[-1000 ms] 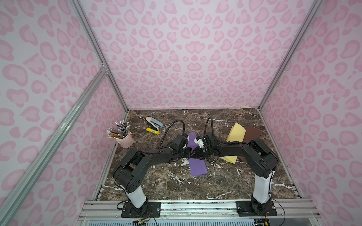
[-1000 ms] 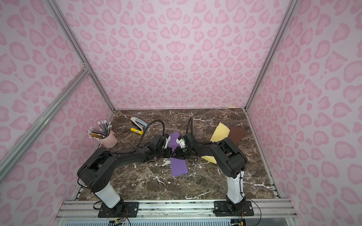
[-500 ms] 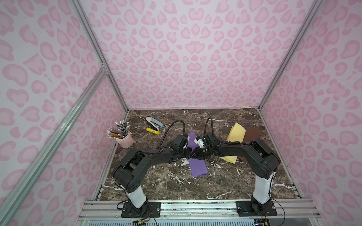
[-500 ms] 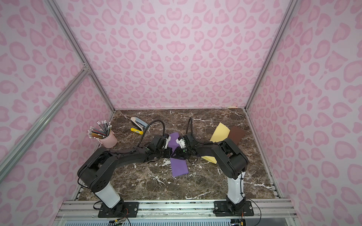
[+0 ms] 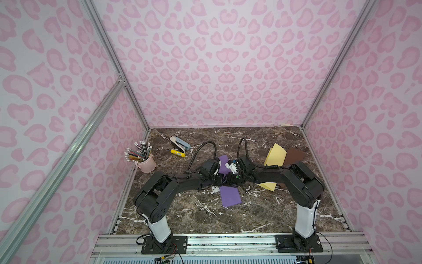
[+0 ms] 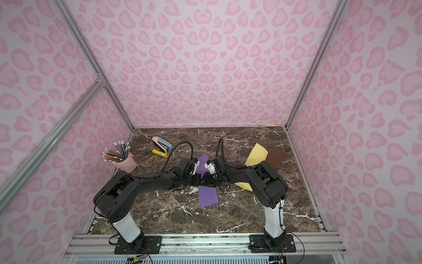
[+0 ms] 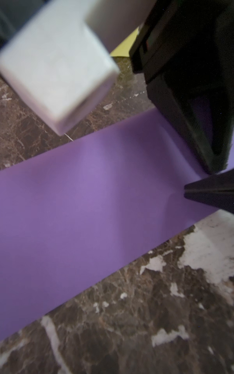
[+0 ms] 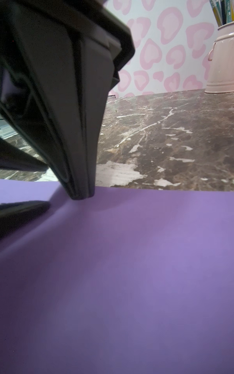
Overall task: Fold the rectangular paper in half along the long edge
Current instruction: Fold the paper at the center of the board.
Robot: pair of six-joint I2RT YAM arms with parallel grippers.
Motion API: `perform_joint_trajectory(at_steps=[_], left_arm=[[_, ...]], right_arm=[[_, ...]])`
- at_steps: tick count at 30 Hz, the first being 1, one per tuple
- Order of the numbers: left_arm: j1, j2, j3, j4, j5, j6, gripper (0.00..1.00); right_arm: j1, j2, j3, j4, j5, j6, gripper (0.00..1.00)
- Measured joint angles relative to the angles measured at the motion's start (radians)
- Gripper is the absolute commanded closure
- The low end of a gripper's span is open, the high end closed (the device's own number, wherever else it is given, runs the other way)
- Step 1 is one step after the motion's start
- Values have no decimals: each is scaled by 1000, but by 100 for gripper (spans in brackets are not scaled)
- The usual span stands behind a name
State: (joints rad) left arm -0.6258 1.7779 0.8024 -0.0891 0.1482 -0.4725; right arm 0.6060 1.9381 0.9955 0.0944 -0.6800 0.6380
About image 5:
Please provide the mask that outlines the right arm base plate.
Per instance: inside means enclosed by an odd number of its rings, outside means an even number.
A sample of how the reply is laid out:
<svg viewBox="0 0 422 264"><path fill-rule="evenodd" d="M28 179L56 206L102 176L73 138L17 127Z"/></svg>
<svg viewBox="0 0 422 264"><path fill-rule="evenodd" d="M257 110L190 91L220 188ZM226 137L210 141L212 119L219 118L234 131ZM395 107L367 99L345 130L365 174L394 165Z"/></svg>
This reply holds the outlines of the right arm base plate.
<svg viewBox="0 0 422 264"><path fill-rule="evenodd" d="M316 234L303 238L298 234L276 235L276 249L279 253L322 253L323 246Z"/></svg>

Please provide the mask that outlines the yellow paper sheet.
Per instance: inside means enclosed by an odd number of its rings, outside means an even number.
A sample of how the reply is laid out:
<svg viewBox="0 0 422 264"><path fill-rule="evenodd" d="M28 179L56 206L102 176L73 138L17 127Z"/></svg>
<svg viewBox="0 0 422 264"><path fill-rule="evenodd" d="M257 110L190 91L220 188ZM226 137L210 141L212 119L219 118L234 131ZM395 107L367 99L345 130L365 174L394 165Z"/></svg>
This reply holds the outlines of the yellow paper sheet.
<svg viewBox="0 0 422 264"><path fill-rule="evenodd" d="M275 143L273 147L270 148L270 151L267 154L267 158L264 162L264 165L282 166L284 164L286 155L287 155L287 151L283 147ZM265 188L267 190L270 190L272 192L274 192L276 185L277 183L272 183L272 182L265 182L265 183L258 184L258 186Z"/></svg>

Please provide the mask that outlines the purple paper sheet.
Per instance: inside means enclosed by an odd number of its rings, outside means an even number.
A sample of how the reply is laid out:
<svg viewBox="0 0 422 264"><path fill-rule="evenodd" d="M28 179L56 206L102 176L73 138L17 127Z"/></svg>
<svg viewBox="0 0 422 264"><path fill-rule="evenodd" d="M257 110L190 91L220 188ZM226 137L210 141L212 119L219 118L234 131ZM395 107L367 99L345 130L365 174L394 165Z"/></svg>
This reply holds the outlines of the purple paper sheet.
<svg viewBox="0 0 422 264"><path fill-rule="evenodd" d="M227 155L219 157L219 173L223 175L223 181L226 180L228 173L231 173L231 170L226 167L229 158ZM237 188L222 186L220 189L220 195L222 199L222 204L224 207L230 207L242 203L241 196Z"/></svg>

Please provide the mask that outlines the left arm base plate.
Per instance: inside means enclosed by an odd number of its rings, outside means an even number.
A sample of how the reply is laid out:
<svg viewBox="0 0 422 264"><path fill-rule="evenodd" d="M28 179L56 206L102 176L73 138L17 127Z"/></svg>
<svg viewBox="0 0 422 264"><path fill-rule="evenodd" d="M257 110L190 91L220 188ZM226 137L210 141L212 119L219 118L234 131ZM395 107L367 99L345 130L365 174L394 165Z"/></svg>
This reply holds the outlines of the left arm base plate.
<svg viewBox="0 0 422 264"><path fill-rule="evenodd" d="M136 241L137 245L142 246L141 254L186 254L188 237L182 235L170 235L164 242L160 243L151 235L145 236L143 242Z"/></svg>

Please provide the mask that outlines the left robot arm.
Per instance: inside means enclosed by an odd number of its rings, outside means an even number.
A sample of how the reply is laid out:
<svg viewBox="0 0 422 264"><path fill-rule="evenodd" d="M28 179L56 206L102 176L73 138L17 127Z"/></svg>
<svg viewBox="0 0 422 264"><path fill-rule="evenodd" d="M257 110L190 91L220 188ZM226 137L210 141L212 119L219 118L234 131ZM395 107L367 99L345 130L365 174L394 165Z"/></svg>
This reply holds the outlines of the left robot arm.
<svg viewBox="0 0 422 264"><path fill-rule="evenodd" d="M150 230L153 241L162 248L171 245L172 231L166 214L178 194L186 191L201 191L216 183L222 183L219 176L220 163L217 158L208 159L195 170L184 174L166 174L157 171L134 198L137 213L142 216Z"/></svg>

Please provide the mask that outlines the brown paper sheet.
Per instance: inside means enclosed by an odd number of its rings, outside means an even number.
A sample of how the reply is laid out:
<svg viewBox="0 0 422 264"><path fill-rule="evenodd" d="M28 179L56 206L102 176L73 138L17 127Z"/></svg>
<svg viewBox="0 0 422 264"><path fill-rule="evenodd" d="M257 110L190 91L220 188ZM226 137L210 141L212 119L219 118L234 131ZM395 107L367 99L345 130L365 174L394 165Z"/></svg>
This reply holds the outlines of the brown paper sheet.
<svg viewBox="0 0 422 264"><path fill-rule="evenodd" d="M305 155L306 154L300 150L289 148L287 151L283 150L280 155L278 155L276 164L278 166L288 167L295 162L303 161Z"/></svg>

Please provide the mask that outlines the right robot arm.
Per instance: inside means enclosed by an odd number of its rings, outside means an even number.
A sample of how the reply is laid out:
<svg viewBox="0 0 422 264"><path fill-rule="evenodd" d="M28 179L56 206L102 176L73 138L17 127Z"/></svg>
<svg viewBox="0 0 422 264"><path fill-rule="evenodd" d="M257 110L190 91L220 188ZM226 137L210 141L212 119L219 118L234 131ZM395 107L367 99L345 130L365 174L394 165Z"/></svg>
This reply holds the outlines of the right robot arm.
<svg viewBox="0 0 422 264"><path fill-rule="evenodd" d="M322 253L323 247L315 231L315 219L324 183L303 162L286 166L255 165L247 156L230 160L226 166L231 173L226 175L229 185L249 182L282 183L297 205L296 223L291 234L276 235L279 253Z"/></svg>

